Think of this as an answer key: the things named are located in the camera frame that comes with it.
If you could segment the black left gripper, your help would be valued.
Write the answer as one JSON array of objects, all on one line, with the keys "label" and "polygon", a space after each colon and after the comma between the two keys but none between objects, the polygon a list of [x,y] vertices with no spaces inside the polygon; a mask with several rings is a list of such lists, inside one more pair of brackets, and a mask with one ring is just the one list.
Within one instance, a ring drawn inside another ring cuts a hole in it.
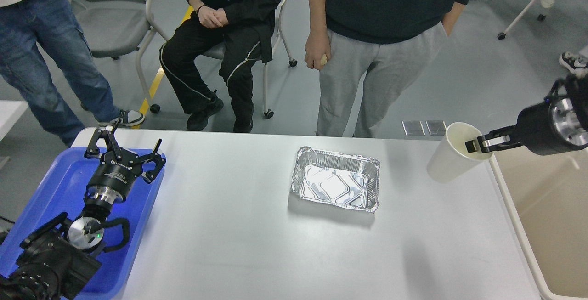
[{"label": "black left gripper", "polygon": [[[86,159],[101,159],[86,186],[86,195],[96,197],[97,193],[107,194],[111,196],[110,204],[125,202],[137,178],[151,184],[166,164],[166,159],[159,153],[162,139],[158,139],[153,151],[146,155],[139,156],[133,151],[122,151],[115,139],[115,131],[122,123],[122,119],[115,120],[113,124],[95,129],[84,153]],[[104,154],[97,147],[99,140],[103,140],[106,145]],[[144,165],[150,163],[154,163],[153,168],[145,170]]]}]

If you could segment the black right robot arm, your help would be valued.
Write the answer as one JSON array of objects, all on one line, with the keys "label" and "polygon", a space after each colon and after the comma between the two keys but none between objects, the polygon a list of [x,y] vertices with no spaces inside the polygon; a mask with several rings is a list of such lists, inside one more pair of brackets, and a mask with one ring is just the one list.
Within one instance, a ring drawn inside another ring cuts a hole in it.
[{"label": "black right robot arm", "polygon": [[526,107],[515,125],[464,141],[468,153],[527,147],[546,156],[581,151],[588,144],[587,80],[569,75],[557,79],[541,103]]}]

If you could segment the standing person's hand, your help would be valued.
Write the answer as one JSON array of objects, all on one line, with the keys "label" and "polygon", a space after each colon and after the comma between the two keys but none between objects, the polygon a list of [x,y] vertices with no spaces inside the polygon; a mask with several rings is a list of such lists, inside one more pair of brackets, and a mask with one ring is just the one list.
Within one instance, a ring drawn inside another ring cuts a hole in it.
[{"label": "standing person's hand", "polygon": [[309,69],[322,70],[331,57],[329,36],[326,30],[311,30],[305,45],[305,62]]}]

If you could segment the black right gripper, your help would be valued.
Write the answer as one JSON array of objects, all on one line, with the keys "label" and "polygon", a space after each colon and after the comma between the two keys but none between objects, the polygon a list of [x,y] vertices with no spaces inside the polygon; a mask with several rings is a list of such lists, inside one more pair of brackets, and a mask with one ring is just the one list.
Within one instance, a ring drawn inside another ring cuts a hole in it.
[{"label": "black right gripper", "polygon": [[[466,141],[465,148],[468,153],[490,153],[523,145],[542,156],[581,151],[587,147],[587,127],[581,124],[580,114],[571,98],[550,98],[522,110],[516,126],[495,129]],[[515,128],[516,140],[512,139]]]}]

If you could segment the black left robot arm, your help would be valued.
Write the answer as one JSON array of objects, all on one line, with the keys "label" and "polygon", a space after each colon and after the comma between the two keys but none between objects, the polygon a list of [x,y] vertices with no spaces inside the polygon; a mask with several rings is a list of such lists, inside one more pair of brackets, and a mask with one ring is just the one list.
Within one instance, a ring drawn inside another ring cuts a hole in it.
[{"label": "black left robot arm", "polygon": [[124,149],[117,126],[53,162],[1,246],[3,300],[107,300],[126,281],[166,157]]}]

